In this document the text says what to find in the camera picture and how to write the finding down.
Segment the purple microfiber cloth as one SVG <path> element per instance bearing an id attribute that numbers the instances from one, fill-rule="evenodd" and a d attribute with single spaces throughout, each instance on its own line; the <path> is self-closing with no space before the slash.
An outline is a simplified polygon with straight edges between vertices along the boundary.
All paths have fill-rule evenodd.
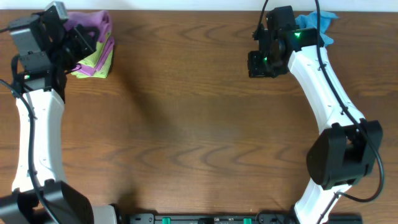
<path id="1" fill-rule="evenodd" d="M 113 23 L 109 12 L 106 10 L 97 12 L 69 12 L 69 20 L 64 23 L 66 30 L 71 30 L 78 24 L 83 27 L 96 27 L 99 30 L 98 42 L 105 43 L 111 33 Z"/>

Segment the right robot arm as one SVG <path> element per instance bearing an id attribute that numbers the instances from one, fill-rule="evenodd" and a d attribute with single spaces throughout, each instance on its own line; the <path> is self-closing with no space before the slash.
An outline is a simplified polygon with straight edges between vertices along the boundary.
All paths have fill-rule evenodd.
<path id="1" fill-rule="evenodd" d="M 374 166 L 383 130 L 368 121 L 344 91 L 328 59 L 321 27 L 300 27 L 291 6 L 262 11 L 248 54 L 251 78 L 292 74 L 312 108 L 319 135 L 306 157 L 310 181 L 287 213 L 259 213 L 258 223 L 362 223 L 360 215 L 332 214 L 333 207 Z"/>

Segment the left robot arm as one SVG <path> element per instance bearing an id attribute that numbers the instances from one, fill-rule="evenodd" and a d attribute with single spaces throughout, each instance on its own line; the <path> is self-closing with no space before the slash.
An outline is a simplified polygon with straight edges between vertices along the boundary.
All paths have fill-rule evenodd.
<path id="1" fill-rule="evenodd" d="M 19 161 L 4 223 L 121 223 L 114 205 L 92 206 L 63 170 L 61 124 L 67 75 L 80 68 L 111 32 L 106 11 L 67 12 L 60 2 L 9 23 L 18 53 L 12 92 L 20 119 Z"/>

